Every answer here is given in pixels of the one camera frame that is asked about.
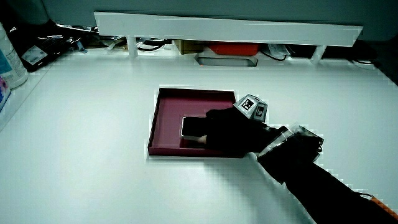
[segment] smartphone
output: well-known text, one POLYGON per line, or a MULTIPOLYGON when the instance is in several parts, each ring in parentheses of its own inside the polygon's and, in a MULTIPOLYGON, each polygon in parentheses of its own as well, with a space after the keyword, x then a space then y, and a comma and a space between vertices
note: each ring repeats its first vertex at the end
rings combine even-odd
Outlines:
POLYGON ((206 135, 206 118, 183 117, 181 125, 181 138, 197 141, 206 135))

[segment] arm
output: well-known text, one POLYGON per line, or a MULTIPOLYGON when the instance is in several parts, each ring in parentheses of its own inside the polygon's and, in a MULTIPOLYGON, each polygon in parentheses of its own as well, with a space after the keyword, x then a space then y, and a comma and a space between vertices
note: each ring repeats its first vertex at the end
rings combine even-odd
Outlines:
POLYGON ((200 141, 213 149, 255 152, 258 163, 286 184, 317 223, 398 223, 314 164, 319 144, 309 141, 312 137, 248 120, 233 108, 209 112, 208 132, 200 141))

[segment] white table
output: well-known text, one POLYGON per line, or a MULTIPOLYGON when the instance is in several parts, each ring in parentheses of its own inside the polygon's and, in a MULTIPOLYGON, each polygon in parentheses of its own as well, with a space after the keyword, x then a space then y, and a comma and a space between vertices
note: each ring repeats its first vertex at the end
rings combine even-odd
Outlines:
POLYGON ((398 91, 379 70, 261 55, 256 68, 201 67, 169 51, 90 50, 47 67, 0 133, 0 223, 311 223, 250 154, 149 157, 160 86, 258 95, 269 124, 322 134, 317 163, 398 212, 398 91))

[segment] tray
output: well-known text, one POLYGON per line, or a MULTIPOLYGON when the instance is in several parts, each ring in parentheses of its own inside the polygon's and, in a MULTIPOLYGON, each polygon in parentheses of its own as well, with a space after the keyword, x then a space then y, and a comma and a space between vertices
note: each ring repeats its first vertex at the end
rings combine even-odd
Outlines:
POLYGON ((206 116, 211 109, 230 108, 233 91, 160 88, 148 143, 150 156, 243 157, 205 149, 195 141, 180 138, 184 116, 206 116))

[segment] orange strap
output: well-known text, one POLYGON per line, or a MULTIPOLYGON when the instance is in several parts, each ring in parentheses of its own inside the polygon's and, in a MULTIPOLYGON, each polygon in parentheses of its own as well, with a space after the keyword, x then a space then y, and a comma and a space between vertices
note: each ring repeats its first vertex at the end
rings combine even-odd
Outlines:
POLYGON ((388 212, 388 214, 392 215, 396 220, 398 220, 398 215, 391 208, 387 207, 387 205, 384 205, 379 199, 373 197, 371 201, 378 204, 382 209, 384 209, 384 211, 388 212))

